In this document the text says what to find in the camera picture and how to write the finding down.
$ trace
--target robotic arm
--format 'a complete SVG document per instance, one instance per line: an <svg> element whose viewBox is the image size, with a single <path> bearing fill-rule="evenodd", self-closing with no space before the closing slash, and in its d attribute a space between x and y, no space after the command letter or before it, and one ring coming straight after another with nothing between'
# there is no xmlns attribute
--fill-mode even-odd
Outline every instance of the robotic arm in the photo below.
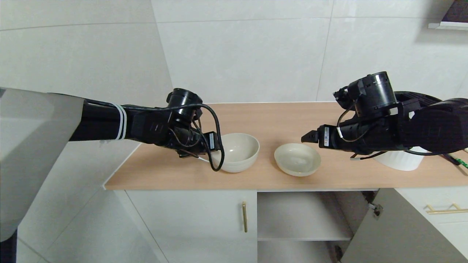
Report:
<svg viewBox="0 0 468 263"><path fill-rule="evenodd" d="M345 109L336 126L321 125L302 142L360 155L378 152L361 159L386 151L439 155L468 147L468 99L441 101L421 93L393 92L386 72L367 75L334 96ZM350 110L354 117L341 122ZM411 151L415 146L431 153Z"/></svg>
<svg viewBox="0 0 468 263"><path fill-rule="evenodd" d="M81 121L70 141L131 139L174 149L181 158L208 154L211 159L212 151L221 150L220 165L212 165L219 171L224 149L214 111L197 94L181 88L169 93L166 102L165 108L147 108L85 99ZM216 132L202 133L201 108L213 115Z"/></svg>
<svg viewBox="0 0 468 263"><path fill-rule="evenodd" d="M15 246L16 229L68 141L131 139L173 149L181 158L207 154L212 169L220 170L224 149L215 112L198 95L179 88L169 93L167 103L147 108L0 88L2 254L7 254L5 240L14 239ZM212 114L216 132L202 132L201 108ZM211 152L218 150L221 160L215 167Z"/></svg>

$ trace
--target cylindrical motor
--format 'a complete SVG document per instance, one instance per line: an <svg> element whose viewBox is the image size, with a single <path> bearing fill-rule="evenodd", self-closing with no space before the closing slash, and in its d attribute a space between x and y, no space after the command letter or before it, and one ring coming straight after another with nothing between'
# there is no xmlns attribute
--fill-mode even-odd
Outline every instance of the cylindrical motor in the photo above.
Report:
<svg viewBox="0 0 468 263"><path fill-rule="evenodd" d="M175 88L169 93L166 102L168 103L168 108L203 103L202 99L197 94L183 88ZM196 109L188 107L174 110L174 112L177 114L176 121L184 123L185 125L190 125Z"/></svg>
<svg viewBox="0 0 468 263"><path fill-rule="evenodd" d="M358 117L371 116L380 108L398 103L385 71L367 75L350 83L348 94L351 99L358 100L356 103Z"/></svg>

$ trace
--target gray panel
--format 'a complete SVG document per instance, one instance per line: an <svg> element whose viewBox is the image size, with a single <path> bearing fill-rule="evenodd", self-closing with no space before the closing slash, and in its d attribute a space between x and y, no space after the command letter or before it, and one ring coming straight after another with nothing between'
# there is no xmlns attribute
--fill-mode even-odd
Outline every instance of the gray panel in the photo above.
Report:
<svg viewBox="0 0 468 263"><path fill-rule="evenodd" d="M0 96L0 241L20 224L80 123L83 99L18 89Z"/></svg>
<svg viewBox="0 0 468 263"><path fill-rule="evenodd" d="M379 219L369 209L342 263L467 263L434 226L395 189L381 189L374 200Z"/></svg>

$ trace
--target door hinge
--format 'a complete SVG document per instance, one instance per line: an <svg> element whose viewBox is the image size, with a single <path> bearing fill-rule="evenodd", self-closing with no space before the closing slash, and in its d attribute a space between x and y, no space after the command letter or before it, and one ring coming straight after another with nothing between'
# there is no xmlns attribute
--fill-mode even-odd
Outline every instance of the door hinge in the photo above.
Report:
<svg viewBox="0 0 468 263"><path fill-rule="evenodd" d="M343 250L340 246L335 246L335 256L336 256L336 263L341 263L341 259L343 258Z"/></svg>
<svg viewBox="0 0 468 263"><path fill-rule="evenodd" d="M383 207L381 205L375 205L373 203L369 203L369 208L374 210L374 218L379 219L379 217L383 213Z"/></svg>
<svg viewBox="0 0 468 263"><path fill-rule="evenodd" d="M369 205L369 208L374 210L374 218L379 219L380 215L383 213L383 207L379 204L374 204L374 199L376 196L376 193L374 191L362 191L362 195L364 196L364 199Z"/></svg>

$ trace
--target green cable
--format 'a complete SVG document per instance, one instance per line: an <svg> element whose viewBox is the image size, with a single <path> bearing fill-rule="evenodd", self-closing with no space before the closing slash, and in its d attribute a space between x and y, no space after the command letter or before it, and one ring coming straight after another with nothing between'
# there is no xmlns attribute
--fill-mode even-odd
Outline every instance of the green cable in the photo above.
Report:
<svg viewBox="0 0 468 263"><path fill-rule="evenodd" d="M463 165L466 169L468 169L468 163L465 163L464 161L458 158L455 158L455 160L457 160L461 165Z"/></svg>

